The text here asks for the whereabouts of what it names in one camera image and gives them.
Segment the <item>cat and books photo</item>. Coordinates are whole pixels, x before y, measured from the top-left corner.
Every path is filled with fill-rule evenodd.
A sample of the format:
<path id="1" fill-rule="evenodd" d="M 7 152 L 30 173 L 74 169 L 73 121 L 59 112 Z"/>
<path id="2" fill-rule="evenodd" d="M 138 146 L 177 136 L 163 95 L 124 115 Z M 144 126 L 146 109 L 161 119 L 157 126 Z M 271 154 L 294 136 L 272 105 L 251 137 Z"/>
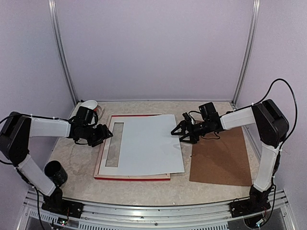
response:
<path id="1" fill-rule="evenodd" d="M 179 138 L 171 135 L 177 124 L 173 114 L 117 117 L 115 122 L 123 123 L 118 175 L 185 172 Z"/>

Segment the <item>wooden red picture frame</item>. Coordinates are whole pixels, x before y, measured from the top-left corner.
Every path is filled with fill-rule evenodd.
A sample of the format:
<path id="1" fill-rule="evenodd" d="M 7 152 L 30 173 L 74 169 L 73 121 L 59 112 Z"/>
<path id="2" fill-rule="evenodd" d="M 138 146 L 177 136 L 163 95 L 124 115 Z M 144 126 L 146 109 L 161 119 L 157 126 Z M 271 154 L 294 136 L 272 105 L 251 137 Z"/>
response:
<path id="1" fill-rule="evenodd" d="M 106 126 L 110 128 L 112 118 L 116 117 L 147 117 L 147 116 L 157 116 L 161 114 L 135 114 L 135 115 L 109 115 Z M 106 144 L 110 143 L 110 138 L 104 141 L 103 144 L 100 145 L 95 170 L 94 170 L 94 178 L 96 180 L 106 180 L 106 181 L 128 181 L 128 182 L 151 182 L 151 181 L 170 181 L 171 175 L 169 173 L 166 174 L 158 174 L 158 175 L 143 175 L 143 176 L 113 176 L 113 175 L 102 175 L 99 174 L 99 169 L 103 160 L 103 152 Z"/>

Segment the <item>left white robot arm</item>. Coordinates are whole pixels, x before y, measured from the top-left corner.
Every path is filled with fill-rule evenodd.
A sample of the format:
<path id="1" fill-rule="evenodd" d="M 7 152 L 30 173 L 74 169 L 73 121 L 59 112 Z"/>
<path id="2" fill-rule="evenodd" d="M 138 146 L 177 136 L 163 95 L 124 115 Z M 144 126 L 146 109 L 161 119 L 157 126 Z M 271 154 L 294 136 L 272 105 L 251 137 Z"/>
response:
<path id="1" fill-rule="evenodd" d="M 98 123 L 94 111 L 70 119 L 12 112 L 0 123 L 0 152 L 5 158 L 2 164 L 11 166 L 11 170 L 20 173 L 30 186 L 49 197 L 47 203 L 57 213 L 67 209 L 67 202 L 54 194 L 58 186 L 32 157 L 32 143 L 36 139 L 68 138 L 75 144 L 84 140 L 86 145 L 95 147 L 112 137 L 111 131 Z"/>

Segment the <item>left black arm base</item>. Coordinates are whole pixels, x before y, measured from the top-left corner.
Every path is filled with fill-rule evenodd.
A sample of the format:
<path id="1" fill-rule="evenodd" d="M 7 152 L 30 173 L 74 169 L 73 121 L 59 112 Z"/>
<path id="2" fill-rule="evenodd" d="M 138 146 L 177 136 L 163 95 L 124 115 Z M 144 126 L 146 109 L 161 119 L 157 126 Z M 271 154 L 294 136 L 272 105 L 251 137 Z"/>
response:
<path id="1" fill-rule="evenodd" d="M 81 218 L 84 204 L 63 199 L 63 192 L 56 187 L 50 196 L 43 195 L 42 209 L 67 217 Z"/>

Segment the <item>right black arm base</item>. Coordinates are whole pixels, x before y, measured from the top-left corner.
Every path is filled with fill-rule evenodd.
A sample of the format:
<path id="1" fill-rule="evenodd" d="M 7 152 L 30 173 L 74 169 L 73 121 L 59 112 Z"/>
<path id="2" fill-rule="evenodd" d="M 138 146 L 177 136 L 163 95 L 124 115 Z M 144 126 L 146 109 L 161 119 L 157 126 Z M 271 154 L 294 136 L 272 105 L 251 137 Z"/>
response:
<path id="1" fill-rule="evenodd" d="M 250 215 L 270 209 L 271 205 L 269 203 L 268 196 L 272 188 L 273 185 L 271 185 L 267 190 L 261 192 L 252 185 L 249 191 L 248 199 L 233 201 L 229 204 L 232 218 Z"/>

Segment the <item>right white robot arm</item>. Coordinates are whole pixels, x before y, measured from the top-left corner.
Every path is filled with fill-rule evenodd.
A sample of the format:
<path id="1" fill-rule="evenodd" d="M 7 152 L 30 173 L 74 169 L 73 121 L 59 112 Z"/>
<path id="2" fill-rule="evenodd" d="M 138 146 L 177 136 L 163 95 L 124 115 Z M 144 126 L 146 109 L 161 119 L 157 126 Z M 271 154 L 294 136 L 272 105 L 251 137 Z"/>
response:
<path id="1" fill-rule="evenodd" d="M 199 106 L 203 121 L 196 122 L 189 113 L 171 131 L 181 142 L 196 144 L 206 134 L 255 124 L 262 142 L 260 167 L 253 189 L 265 192 L 273 186 L 279 168 L 282 145 L 286 141 L 289 123 L 273 100 L 268 99 L 224 115 L 219 115 L 213 103 Z"/>

